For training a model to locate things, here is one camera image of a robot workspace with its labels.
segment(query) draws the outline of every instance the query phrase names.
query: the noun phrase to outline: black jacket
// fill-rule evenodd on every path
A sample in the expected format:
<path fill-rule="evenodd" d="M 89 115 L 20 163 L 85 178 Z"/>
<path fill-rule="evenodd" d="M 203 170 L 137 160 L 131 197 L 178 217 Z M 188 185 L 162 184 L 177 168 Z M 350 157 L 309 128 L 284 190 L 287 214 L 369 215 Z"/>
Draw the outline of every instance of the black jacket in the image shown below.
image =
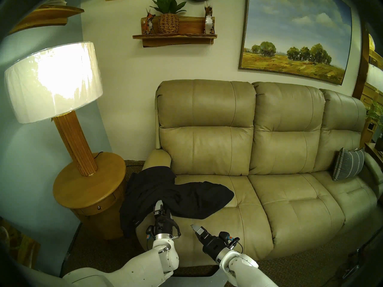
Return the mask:
<path fill-rule="evenodd" d="M 174 216 L 205 219 L 234 197 L 234 193 L 221 184 L 205 181 L 175 185 L 175 178 L 168 167 L 152 167 L 132 174 L 120 208 L 124 236 L 134 233 L 158 200 L 162 200 Z"/>

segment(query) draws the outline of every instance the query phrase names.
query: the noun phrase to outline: striped pillow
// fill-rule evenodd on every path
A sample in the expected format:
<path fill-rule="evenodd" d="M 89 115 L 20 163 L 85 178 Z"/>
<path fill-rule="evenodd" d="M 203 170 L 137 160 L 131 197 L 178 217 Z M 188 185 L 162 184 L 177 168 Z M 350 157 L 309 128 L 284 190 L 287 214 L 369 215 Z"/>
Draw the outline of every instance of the striped pillow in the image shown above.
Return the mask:
<path fill-rule="evenodd" d="M 338 158 L 336 160 L 332 180 L 337 181 L 356 176 L 362 170 L 363 164 L 363 149 L 346 151 L 342 148 L 339 151 Z"/>

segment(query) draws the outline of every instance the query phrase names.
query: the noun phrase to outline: landscape painting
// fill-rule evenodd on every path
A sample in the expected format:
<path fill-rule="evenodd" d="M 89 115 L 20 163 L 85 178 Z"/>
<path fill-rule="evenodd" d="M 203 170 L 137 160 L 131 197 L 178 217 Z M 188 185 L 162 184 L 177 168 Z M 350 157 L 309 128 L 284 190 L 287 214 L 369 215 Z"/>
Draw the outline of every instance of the landscape painting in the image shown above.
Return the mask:
<path fill-rule="evenodd" d="M 239 68 L 342 84 L 351 27 L 342 0 L 247 0 Z"/>

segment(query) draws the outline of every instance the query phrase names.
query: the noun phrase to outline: brown carpet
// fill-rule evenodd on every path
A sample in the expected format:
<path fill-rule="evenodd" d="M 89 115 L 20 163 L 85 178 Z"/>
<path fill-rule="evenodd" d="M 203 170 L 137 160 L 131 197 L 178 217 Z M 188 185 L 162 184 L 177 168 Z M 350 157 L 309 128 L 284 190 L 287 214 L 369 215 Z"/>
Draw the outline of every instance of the brown carpet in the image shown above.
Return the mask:
<path fill-rule="evenodd" d="M 126 161 L 128 166 L 143 165 L 143 163 L 143 161 Z M 127 179 L 133 172 L 139 171 L 141 171 L 141 167 L 127 167 Z M 378 206 L 362 224 L 346 234 L 334 238 L 322 247 L 288 257 L 257 262 L 259 268 L 279 287 L 319 287 L 331 278 L 325 286 L 339 286 L 334 276 L 339 268 L 347 262 L 348 254 L 368 241 L 382 225 L 383 208 Z M 382 236 L 383 234 L 380 234 L 371 243 L 370 248 L 374 248 Z M 65 275 L 82 267 L 93 267 L 110 273 L 121 268 L 129 259 L 143 252 L 144 250 L 136 236 L 130 239 L 119 238 L 104 241 L 94 238 L 85 227 L 81 227 L 70 256 L 64 263 L 62 274 Z M 183 267 L 177 269 L 175 275 L 206 276 L 212 275 L 216 269 L 217 266 Z"/>

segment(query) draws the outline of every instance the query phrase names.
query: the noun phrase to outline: woven basket planter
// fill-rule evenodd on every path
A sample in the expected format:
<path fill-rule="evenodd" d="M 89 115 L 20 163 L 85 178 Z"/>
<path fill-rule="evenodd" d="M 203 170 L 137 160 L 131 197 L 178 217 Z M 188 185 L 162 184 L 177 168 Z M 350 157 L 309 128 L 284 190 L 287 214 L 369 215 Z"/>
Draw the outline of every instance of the woven basket planter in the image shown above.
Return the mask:
<path fill-rule="evenodd" d="M 166 13 L 160 16 L 158 21 L 158 29 L 161 34 L 178 33 L 179 18 L 177 14 Z"/>

